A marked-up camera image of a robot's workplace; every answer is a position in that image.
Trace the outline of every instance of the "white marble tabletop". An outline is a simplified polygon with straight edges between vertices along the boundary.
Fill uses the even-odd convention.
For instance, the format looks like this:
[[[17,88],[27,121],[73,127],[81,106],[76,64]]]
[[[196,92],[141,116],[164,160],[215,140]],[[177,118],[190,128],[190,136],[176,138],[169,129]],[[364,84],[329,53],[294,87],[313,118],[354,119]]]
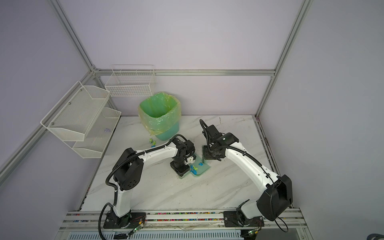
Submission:
[[[203,119],[208,126],[215,125],[219,132],[231,132],[249,153],[270,168],[251,115],[182,116],[178,133],[191,140],[196,153],[201,156],[205,138],[199,119]],[[150,136],[139,117],[121,117],[81,211],[100,211],[105,203],[113,202],[114,189],[105,184],[106,177],[125,149],[150,148],[151,137],[156,140],[157,146],[166,142]],[[141,180],[133,189],[132,210],[234,208],[247,199],[257,199],[261,195],[248,176],[227,158],[221,162],[208,160],[211,168],[205,173],[199,177],[189,173],[183,179],[170,167],[171,161],[169,158],[144,167]]]

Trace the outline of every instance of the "white wire basket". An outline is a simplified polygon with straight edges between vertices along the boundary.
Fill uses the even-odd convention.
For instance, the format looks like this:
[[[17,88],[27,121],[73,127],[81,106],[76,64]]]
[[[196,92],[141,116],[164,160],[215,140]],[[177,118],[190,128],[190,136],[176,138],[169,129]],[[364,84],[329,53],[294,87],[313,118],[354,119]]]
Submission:
[[[62,141],[84,141],[96,119],[106,105],[110,92],[96,86],[80,85],[59,113],[46,122],[47,116],[40,122]]]
[[[72,149],[82,158],[101,158],[120,115],[120,111],[103,108],[85,140],[76,142]]]
[[[111,92],[112,97],[153,95],[157,84],[153,65],[111,65],[111,68],[112,75],[105,89]]]

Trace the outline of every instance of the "marble surface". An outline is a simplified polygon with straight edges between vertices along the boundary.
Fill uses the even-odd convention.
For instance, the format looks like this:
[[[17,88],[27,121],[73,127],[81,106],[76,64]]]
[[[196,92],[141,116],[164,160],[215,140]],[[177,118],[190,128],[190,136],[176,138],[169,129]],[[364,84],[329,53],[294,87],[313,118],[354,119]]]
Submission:
[[[234,134],[256,159],[270,168],[251,115],[182,116],[178,133],[191,140],[196,153],[201,156],[205,138],[199,119],[203,119],[208,126],[214,124],[220,132]],[[139,117],[120,119],[81,211],[100,211],[105,203],[113,202],[114,189],[105,184],[106,177],[125,149],[150,148],[150,137]],[[154,136],[152,138],[156,139],[157,146],[165,142]],[[221,162],[208,160],[211,166],[208,171],[199,177],[189,173],[183,179],[179,179],[171,169],[171,161],[169,158],[144,167],[141,180],[133,189],[132,210],[233,208],[261,195],[248,176],[227,158]]]

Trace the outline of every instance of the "trash can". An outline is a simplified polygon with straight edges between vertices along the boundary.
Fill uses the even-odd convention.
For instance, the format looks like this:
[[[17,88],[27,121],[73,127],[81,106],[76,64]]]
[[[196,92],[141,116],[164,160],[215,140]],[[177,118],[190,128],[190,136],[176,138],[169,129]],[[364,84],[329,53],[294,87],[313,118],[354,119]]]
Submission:
[[[156,93],[138,107],[141,123],[160,140],[170,139],[179,131],[180,101],[167,93]]]

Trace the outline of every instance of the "metal beam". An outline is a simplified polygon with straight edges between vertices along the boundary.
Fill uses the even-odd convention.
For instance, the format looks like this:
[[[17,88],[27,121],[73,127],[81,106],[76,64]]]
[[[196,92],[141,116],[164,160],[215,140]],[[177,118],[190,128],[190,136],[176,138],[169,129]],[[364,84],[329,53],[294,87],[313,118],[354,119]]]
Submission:
[[[77,36],[75,29],[73,28],[68,16],[66,15],[63,6],[59,2],[59,0],[47,0],[48,3],[51,5],[53,11],[55,12],[57,18],[59,19],[61,25],[63,26],[65,32],[70,37],[71,41],[73,42],[76,50],[80,54],[81,58],[85,62],[85,64],[88,67],[89,71],[97,70],[95,66],[92,64],[91,59],[87,55],[87,52],[85,51],[85,48],[80,42],[80,38]]]
[[[308,10],[312,4],[312,1],[313,0],[304,0],[303,3],[301,4],[300,11],[297,14],[297,17],[296,17],[296,20],[292,26],[291,32],[290,32],[288,39],[287,39],[287,41],[283,47],[283,51],[281,52],[280,58],[276,64],[276,68],[275,68],[276,73],[274,76],[271,77],[271,79],[269,81],[269,84],[267,86],[267,89],[265,90],[263,99],[262,99],[262,101],[261,101],[261,103],[257,109],[256,117],[260,117],[260,114],[263,111],[265,103],[268,100],[268,97],[272,92],[272,88],[275,85],[277,78],[279,77],[281,68],[283,67],[284,62],[288,56],[288,53],[292,48],[293,42],[296,39],[296,36],[297,36],[299,29],[300,29],[300,26],[302,25],[303,20],[308,13]]]
[[[112,70],[100,69],[95,73],[98,76],[109,76]],[[274,76],[274,74],[273,69],[155,69],[156,76]]]
[[[88,72],[80,80],[82,84],[88,81],[89,78],[93,76],[92,72]],[[76,92],[77,89],[74,89],[72,92],[67,93],[55,106],[57,109],[60,109],[60,106],[66,104],[68,99]],[[39,125],[33,133],[25,140],[25,142],[16,150],[16,152],[8,159],[8,161],[2,166],[0,170],[0,187],[4,185],[7,178],[13,173],[14,170],[20,165],[24,157],[31,151],[33,146],[39,141],[39,139],[45,133],[46,128],[42,125]]]

